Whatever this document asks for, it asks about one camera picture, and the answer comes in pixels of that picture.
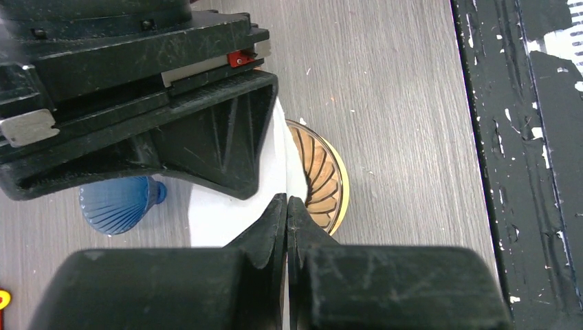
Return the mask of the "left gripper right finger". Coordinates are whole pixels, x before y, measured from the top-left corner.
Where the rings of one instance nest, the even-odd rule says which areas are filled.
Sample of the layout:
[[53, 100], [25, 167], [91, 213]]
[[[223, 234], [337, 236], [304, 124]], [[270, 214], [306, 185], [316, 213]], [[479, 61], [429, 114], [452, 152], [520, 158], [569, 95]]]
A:
[[448, 246], [342, 245], [287, 207], [292, 329], [511, 329], [489, 268]]

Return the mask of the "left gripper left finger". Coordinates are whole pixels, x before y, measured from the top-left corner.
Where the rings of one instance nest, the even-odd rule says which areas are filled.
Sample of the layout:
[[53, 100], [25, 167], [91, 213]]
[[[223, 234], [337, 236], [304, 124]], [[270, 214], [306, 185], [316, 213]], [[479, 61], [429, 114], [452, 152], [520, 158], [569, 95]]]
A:
[[81, 250], [49, 283], [31, 329], [280, 329], [287, 197], [215, 248]]

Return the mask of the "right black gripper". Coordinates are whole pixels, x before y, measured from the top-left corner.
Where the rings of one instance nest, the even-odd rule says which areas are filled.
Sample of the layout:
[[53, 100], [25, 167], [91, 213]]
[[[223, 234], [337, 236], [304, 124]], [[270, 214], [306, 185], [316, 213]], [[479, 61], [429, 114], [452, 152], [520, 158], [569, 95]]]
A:
[[257, 192], [278, 78], [253, 69], [270, 34], [247, 13], [191, 5], [1, 2], [9, 198], [156, 174], [237, 199]]

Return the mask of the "white paper coffee filter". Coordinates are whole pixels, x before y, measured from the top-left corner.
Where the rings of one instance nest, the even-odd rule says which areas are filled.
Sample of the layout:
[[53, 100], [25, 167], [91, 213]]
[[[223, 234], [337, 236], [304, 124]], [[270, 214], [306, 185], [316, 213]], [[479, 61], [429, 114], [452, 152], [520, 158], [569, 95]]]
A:
[[307, 198], [307, 181], [281, 102], [274, 105], [272, 119], [259, 162], [258, 190], [248, 199], [194, 185], [188, 206], [190, 246], [223, 247], [251, 226], [274, 195]]

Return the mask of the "clear smoky glass dripper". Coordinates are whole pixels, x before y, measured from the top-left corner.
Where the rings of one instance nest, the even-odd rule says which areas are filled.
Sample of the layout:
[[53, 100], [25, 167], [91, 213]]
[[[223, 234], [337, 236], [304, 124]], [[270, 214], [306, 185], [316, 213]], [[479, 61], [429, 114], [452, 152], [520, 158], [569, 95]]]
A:
[[286, 123], [306, 177], [307, 211], [332, 235], [344, 220], [349, 205], [347, 168], [336, 149], [322, 136], [299, 122], [287, 120]]

